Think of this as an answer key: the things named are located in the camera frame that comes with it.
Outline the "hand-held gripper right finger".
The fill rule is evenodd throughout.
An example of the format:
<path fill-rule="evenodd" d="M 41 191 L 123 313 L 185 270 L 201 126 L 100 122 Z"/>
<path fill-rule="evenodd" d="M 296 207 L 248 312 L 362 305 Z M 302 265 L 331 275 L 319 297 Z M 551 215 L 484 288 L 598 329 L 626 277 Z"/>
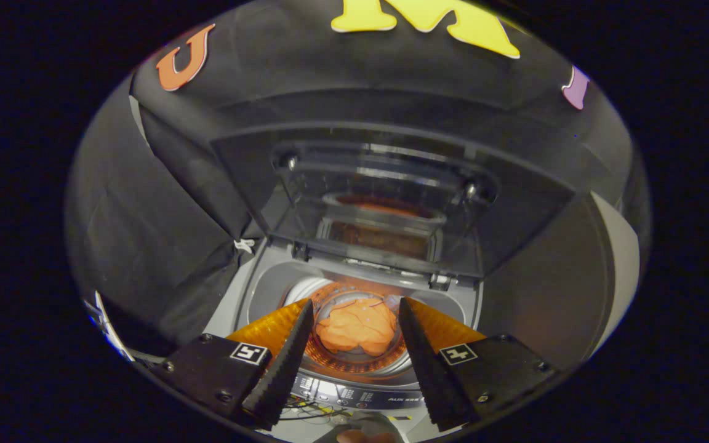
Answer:
<path fill-rule="evenodd" d="M 520 340 L 485 336 L 416 299 L 400 300 L 398 323 L 431 423 L 441 432 L 498 420 L 559 378 Z"/>

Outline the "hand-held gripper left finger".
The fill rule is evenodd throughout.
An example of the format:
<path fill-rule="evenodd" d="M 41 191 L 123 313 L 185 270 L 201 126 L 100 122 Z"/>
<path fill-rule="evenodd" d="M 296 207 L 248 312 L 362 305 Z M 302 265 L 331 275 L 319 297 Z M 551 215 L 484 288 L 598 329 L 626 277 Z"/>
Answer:
<path fill-rule="evenodd" d="M 269 431 L 279 423 L 313 330 L 313 301 L 283 306 L 227 337 L 204 333 L 151 374 L 222 420 Z"/>

